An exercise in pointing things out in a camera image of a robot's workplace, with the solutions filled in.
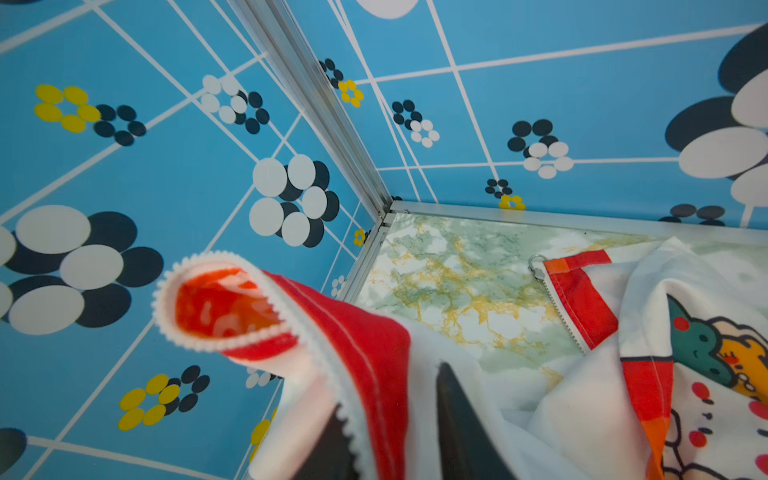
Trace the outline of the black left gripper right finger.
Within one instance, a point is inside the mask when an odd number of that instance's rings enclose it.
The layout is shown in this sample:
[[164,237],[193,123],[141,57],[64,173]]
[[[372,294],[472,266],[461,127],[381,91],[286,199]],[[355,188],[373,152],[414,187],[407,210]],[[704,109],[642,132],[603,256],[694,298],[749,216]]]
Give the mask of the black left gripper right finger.
[[442,478],[516,479],[447,363],[439,367],[436,393]]

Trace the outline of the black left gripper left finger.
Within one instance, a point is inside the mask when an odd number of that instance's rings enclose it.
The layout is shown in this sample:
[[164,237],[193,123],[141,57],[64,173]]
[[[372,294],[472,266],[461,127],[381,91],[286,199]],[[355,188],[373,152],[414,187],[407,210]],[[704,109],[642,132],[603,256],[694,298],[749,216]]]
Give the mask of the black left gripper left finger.
[[350,440],[343,433],[346,422],[337,417],[336,407],[308,457],[293,480],[357,480]]

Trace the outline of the white cartoon print cloth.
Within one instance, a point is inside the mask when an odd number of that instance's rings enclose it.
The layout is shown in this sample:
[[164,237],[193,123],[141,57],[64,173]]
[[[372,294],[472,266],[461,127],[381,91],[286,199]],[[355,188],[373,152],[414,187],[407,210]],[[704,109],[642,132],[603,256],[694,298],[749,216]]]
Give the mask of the white cartoon print cloth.
[[767,320],[676,238],[547,260],[538,273],[584,351],[530,415],[428,326],[324,296],[229,252],[166,273],[174,344],[281,376],[250,476],[292,479],[336,407],[359,479],[443,479],[447,363],[516,479],[763,479]]

